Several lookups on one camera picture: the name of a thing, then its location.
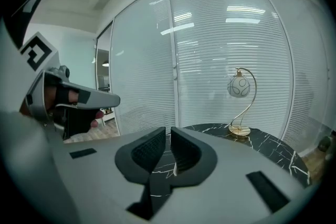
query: round table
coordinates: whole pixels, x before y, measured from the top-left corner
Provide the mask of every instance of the round table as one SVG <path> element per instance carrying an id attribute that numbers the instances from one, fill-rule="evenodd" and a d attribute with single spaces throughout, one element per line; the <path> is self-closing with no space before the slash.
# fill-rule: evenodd
<path id="1" fill-rule="evenodd" d="M 259 129 L 253 128 L 251 129 L 249 138 L 239 140 L 229 134 L 229 129 L 228 127 L 225 127 L 226 125 L 226 123 L 205 123 L 187 126 L 185 129 L 221 137 L 249 146 L 289 172 L 291 176 L 296 178 L 303 185 L 303 187 L 310 185 L 310 174 L 306 165 L 296 151 L 284 141 Z M 165 152 L 155 170 L 152 172 L 150 179 L 153 207 L 158 206 L 159 208 L 159 206 L 166 200 L 168 193 L 161 188 L 160 181 L 173 176 L 174 165 L 175 159 L 170 150 L 170 135 L 167 135 Z"/>

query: window blind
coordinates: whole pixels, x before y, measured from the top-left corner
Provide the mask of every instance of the window blind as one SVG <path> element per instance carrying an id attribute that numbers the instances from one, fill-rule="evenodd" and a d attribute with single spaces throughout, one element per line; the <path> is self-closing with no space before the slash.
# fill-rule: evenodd
<path id="1" fill-rule="evenodd" d="M 292 47 L 295 92 L 283 140 L 297 152 L 316 141 L 327 98 L 327 64 L 323 41 L 312 17 L 310 0 L 272 0 Z"/>
<path id="2" fill-rule="evenodd" d="M 243 124 L 281 137 L 291 100 L 291 62 L 268 0 L 170 0 L 178 66 L 180 126 L 229 123 L 252 101 L 227 92 L 235 68 L 249 69 L 257 98 Z"/>
<path id="3" fill-rule="evenodd" d="M 120 134 L 175 126 L 172 47 L 167 0 L 138 0 L 114 21 L 112 92 Z"/>

